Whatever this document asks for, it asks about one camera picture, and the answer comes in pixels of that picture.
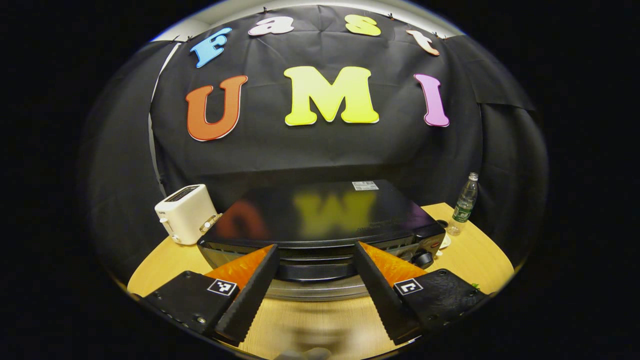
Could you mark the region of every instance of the water bottle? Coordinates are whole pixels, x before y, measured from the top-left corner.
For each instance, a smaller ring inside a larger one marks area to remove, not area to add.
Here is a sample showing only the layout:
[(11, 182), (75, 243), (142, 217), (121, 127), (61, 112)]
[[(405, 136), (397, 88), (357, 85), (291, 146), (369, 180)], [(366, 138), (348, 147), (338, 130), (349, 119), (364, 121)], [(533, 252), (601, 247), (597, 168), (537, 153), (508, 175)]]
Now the water bottle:
[(458, 235), (464, 228), (471, 210), (474, 208), (476, 198), (478, 196), (478, 174), (472, 172), (469, 174), (469, 180), (462, 188), (456, 208), (453, 210), (453, 216), (447, 226), (447, 233), (451, 235)]

